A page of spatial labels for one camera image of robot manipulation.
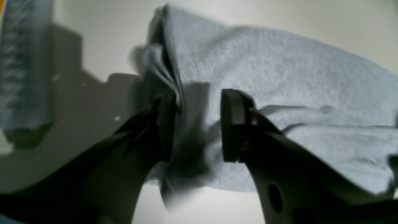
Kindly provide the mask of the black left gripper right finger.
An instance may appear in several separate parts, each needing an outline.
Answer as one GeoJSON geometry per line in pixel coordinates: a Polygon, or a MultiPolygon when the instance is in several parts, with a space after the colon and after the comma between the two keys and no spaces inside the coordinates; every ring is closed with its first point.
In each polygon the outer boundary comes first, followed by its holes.
{"type": "Polygon", "coordinates": [[[396,224],[393,190],[372,195],[288,139],[243,91],[223,89],[223,159],[244,163],[267,224],[396,224]]]}

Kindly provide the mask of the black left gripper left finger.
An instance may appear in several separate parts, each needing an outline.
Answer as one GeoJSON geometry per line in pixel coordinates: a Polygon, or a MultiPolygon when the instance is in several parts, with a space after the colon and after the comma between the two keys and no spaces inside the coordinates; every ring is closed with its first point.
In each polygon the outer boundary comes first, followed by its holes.
{"type": "Polygon", "coordinates": [[[176,95],[164,92],[102,140],[31,187],[1,194],[1,215],[27,224],[130,224],[151,169],[171,158],[176,95]]]}

